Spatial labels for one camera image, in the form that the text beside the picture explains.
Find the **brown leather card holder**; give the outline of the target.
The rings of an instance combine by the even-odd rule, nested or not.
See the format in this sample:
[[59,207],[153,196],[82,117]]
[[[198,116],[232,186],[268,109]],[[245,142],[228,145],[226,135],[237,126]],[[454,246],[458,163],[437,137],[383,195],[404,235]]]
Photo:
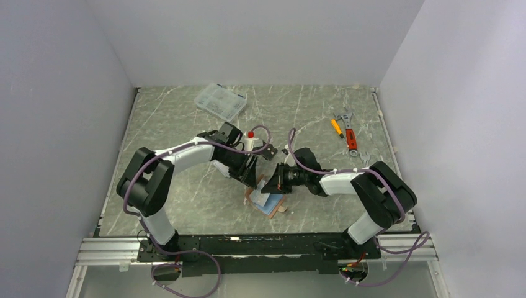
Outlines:
[[283,206],[285,195],[263,193],[267,178],[262,174],[257,179],[257,189],[249,188],[244,194],[244,204],[250,203],[253,208],[272,219],[276,213],[285,213],[287,208]]

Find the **white silver card stack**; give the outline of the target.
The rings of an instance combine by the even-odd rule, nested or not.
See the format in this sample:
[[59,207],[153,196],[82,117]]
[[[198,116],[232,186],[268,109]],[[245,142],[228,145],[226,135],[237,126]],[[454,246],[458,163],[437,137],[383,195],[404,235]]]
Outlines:
[[215,160],[212,162],[212,165],[226,178],[230,177],[229,168],[223,163]]

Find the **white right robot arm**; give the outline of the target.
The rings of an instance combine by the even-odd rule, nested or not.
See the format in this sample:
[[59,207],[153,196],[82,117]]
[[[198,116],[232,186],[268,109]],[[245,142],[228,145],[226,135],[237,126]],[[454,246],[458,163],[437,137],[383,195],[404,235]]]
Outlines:
[[365,213],[344,231],[342,250],[350,258],[365,251],[366,242],[394,224],[417,204],[414,191],[383,161],[350,170],[322,169],[309,148],[294,152],[295,165],[279,163],[262,193],[288,194],[305,186],[316,196],[358,196]]

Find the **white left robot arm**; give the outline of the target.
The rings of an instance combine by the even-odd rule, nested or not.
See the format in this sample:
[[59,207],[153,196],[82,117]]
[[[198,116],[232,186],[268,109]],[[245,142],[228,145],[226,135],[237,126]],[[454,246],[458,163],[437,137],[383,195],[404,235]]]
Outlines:
[[226,176],[245,186],[256,187],[257,156],[241,144],[242,132],[225,122],[218,130],[202,132],[191,141],[165,150],[139,148],[122,174],[117,194],[123,211],[138,217],[154,253],[162,260],[173,259],[179,251],[179,234],[164,209],[172,178],[201,163],[218,163]]

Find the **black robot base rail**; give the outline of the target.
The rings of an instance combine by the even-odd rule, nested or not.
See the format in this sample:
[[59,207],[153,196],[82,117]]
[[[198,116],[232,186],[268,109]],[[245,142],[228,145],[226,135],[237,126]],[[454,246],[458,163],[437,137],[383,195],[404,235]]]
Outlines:
[[177,261],[184,277],[197,277],[218,271],[336,274],[347,263],[381,258],[373,241],[357,245],[342,232],[181,235],[177,246],[163,248],[159,251],[151,240],[140,240],[138,262]]

